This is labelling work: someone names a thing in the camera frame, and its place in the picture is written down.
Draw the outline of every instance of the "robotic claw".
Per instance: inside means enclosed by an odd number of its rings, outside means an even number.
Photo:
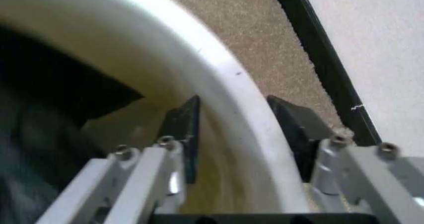
[[[176,213],[186,198],[183,162],[172,136],[142,152],[118,146],[91,159],[37,223],[147,223],[152,213]]]
[[[168,113],[161,132],[166,132],[166,124],[175,122],[178,114],[178,110]],[[288,123],[308,129],[296,119],[286,118]],[[288,135],[290,128],[283,130]],[[389,143],[352,146],[349,139],[337,135],[320,140],[316,148],[309,144],[309,151],[304,150],[308,144],[299,149],[299,142],[288,140],[320,213],[178,215],[190,181],[186,170],[193,171],[187,169],[190,157],[185,158],[189,141],[162,136],[143,151],[120,145],[106,159],[90,160],[37,223],[409,224],[424,220],[424,159],[400,157],[399,148]],[[307,171],[309,163],[299,157],[305,159],[314,149],[315,164]]]

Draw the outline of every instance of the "beige carpet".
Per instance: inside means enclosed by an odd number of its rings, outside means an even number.
[[[264,95],[310,107],[330,127],[342,127],[277,0],[177,1],[218,35]]]

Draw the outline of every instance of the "black frame edge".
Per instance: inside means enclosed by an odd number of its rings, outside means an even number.
[[[282,5],[303,49],[315,65],[324,89],[331,97],[343,124],[355,133],[359,146],[381,143],[342,62],[337,56],[309,0],[278,0]]]

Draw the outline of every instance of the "white bucket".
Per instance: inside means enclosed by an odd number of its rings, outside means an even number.
[[[0,23],[116,78],[157,110],[200,96],[199,175],[185,212],[308,211],[264,97],[224,45],[172,0],[0,0]]]

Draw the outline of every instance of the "white wall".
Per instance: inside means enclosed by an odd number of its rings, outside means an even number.
[[[309,1],[382,140],[424,156],[424,0]]]

